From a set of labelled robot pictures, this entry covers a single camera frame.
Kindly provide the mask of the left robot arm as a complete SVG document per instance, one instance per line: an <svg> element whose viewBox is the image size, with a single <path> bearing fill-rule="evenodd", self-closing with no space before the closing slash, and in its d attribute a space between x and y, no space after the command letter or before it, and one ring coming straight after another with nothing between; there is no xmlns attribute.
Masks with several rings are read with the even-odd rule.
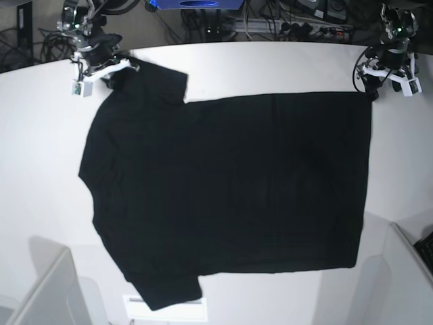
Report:
<svg viewBox="0 0 433 325"><path fill-rule="evenodd" d="M414 14L408 9L382 4L380 44L368 47L366 60L357 64L354 77L362 80L365 93L372 100L378 98L378 89L390 81L395 92L412 97L422 92L416 65L417 54L409 50L411 38L419 29Z"/></svg>

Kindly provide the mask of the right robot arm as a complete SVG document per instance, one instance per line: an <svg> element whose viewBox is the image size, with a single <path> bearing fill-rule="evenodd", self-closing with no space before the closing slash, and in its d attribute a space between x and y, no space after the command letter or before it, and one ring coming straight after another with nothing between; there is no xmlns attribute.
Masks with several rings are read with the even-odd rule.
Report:
<svg viewBox="0 0 433 325"><path fill-rule="evenodd" d="M76 47L70 58L74 64L73 95L92 94L94 82L101 80L114 89L114 75L124 69L139 71L138 64L118 55L122 37L106 33L103 27L108 16L119 16L134 9L138 1L65 1L57 31Z"/></svg>

